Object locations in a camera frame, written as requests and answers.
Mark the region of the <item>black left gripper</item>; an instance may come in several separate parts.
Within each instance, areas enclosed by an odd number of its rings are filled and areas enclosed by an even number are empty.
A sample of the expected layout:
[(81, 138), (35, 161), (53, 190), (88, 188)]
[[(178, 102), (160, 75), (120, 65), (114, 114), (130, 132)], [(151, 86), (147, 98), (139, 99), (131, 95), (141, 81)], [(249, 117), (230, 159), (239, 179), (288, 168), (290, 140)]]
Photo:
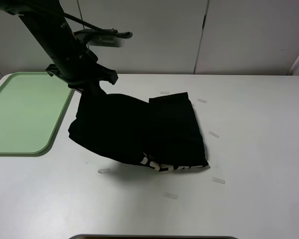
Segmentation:
[(114, 85), (119, 78), (115, 70), (99, 65), (98, 57), (87, 47), (71, 57), (56, 58), (53, 61), (46, 68), (48, 75), (56, 76), (80, 93), (103, 94), (100, 81)]

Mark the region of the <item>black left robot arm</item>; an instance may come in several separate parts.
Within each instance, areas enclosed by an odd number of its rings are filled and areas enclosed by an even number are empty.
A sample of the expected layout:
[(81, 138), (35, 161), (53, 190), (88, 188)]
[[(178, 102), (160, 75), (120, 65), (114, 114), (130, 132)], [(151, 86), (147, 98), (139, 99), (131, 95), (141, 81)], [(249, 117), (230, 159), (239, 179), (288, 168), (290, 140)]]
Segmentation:
[(18, 15), (52, 60), (46, 68), (79, 92), (103, 94), (100, 81), (115, 84), (116, 71), (97, 63), (98, 57), (82, 39), (76, 38), (57, 0), (0, 0), (0, 10)]

